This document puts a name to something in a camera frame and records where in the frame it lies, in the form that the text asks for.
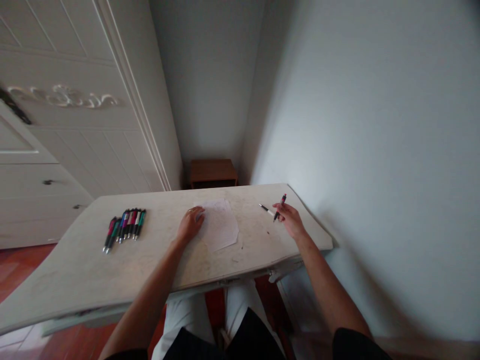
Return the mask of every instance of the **row of pens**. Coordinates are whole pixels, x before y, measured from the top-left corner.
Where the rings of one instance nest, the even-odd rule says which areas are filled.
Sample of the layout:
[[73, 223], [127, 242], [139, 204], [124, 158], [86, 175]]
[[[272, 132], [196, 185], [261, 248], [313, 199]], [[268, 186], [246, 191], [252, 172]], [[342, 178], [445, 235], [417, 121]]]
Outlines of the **row of pens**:
[[130, 238], [137, 241], [142, 232], [146, 214], [147, 210], [134, 208], [125, 210], [121, 217], [115, 216], [110, 221], [108, 235], [102, 251], [108, 254], [115, 242], [121, 244], [124, 240]]

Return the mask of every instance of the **white wardrobe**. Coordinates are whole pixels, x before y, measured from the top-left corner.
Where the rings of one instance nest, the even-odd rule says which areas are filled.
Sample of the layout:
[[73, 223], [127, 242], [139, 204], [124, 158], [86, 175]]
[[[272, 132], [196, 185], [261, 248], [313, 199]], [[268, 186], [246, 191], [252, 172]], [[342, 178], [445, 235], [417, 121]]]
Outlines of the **white wardrobe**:
[[146, 0], [0, 1], [0, 249], [58, 241], [95, 198], [179, 190]]

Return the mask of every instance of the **leg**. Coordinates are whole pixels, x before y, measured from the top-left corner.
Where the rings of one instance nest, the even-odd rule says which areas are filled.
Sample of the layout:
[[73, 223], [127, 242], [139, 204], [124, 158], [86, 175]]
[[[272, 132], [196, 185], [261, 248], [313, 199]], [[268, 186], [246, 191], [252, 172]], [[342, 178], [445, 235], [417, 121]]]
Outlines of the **leg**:
[[208, 343], [215, 344], [203, 293], [179, 301], [172, 301], [166, 305], [163, 335], [153, 350], [152, 360], [164, 358], [181, 328], [185, 328]]
[[237, 333], [247, 309], [250, 308], [265, 324], [270, 331], [276, 343], [283, 352], [282, 343], [278, 335], [272, 330], [267, 320], [264, 306], [260, 300], [259, 293], [255, 288], [253, 279], [246, 280], [239, 285], [232, 285], [225, 288], [225, 330], [231, 341]]

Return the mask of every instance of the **hand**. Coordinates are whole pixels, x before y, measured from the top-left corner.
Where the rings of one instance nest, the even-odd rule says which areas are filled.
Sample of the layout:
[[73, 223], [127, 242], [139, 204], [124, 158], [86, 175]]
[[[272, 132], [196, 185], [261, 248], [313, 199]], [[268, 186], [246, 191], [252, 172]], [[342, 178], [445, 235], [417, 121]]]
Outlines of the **hand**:
[[307, 234], [296, 208], [286, 203], [281, 205], [279, 202], [273, 204], [273, 207], [280, 213], [278, 220], [285, 225], [286, 231], [292, 238], [296, 240], [299, 236]]
[[200, 215], [198, 219], [197, 216], [204, 211], [205, 209], [203, 207], [195, 206], [185, 213], [176, 232], [176, 239], [179, 242], [186, 245], [198, 234], [204, 223], [205, 215]]

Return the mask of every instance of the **table top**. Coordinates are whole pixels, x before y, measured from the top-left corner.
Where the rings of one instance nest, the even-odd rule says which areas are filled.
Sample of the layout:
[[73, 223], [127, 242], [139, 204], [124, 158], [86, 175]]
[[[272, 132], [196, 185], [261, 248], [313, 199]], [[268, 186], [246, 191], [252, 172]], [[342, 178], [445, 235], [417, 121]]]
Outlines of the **table top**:
[[[0, 304], [0, 335], [78, 311], [132, 302], [175, 237], [195, 202], [227, 199], [239, 227], [236, 244], [209, 253], [194, 239], [180, 261], [172, 291], [264, 269], [299, 255], [284, 226], [259, 203], [272, 204], [287, 194], [321, 250], [332, 239], [310, 216], [286, 184], [102, 196], [75, 220], [45, 261]], [[102, 252], [110, 220], [125, 209], [147, 209], [138, 241], [116, 243]]]

